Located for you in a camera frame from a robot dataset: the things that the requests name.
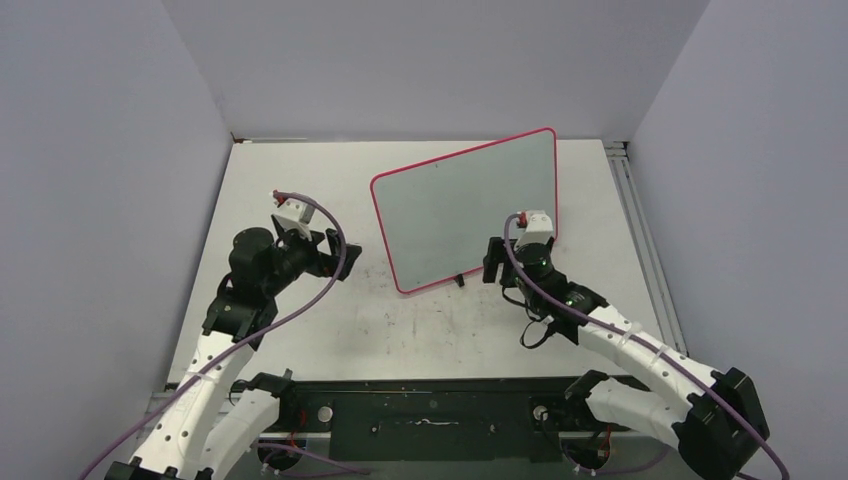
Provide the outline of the pink framed whiteboard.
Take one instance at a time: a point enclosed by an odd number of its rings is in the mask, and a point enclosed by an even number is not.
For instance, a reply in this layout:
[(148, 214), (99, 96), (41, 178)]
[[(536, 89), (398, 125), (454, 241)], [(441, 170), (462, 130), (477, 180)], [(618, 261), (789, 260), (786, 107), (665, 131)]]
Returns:
[(395, 287), (416, 293), (480, 270), (510, 214), (558, 223), (557, 134), (543, 127), (385, 171), (369, 189)]

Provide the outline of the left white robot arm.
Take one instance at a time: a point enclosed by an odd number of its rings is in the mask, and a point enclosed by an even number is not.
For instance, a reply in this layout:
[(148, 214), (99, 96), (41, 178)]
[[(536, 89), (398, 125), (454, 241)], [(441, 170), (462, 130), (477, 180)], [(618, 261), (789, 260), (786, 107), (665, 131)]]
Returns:
[(290, 428), (298, 403), (286, 395), (289, 375), (258, 374), (247, 400), (225, 417), (219, 410), (274, 324), (277, 295), (302, 274), (342, 281), (361, 253), (333, 229), (239, 232), (183, 380), (131, 459), (113, 462), (107, 478), (222, 479), (264, 428)]

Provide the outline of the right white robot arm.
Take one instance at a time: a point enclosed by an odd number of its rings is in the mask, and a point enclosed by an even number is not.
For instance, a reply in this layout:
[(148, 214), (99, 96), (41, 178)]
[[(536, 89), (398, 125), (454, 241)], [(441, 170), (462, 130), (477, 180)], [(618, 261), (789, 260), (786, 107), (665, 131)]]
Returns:
[(562, 336), (597, 353), (640, 382), (631, 387), (590, 370), (569, 387), (565, 411), (579, 428), (615, 424), (675, 450), (702, 479), (735, 479), (768, 445), (770, 430), (752, 379), (721, 372), (671, 348), (625, 318), (606, 298), (570, 280), (551, 259), (548, 233), (492, 237), (483, 280), (516, 289), (544, 336)]

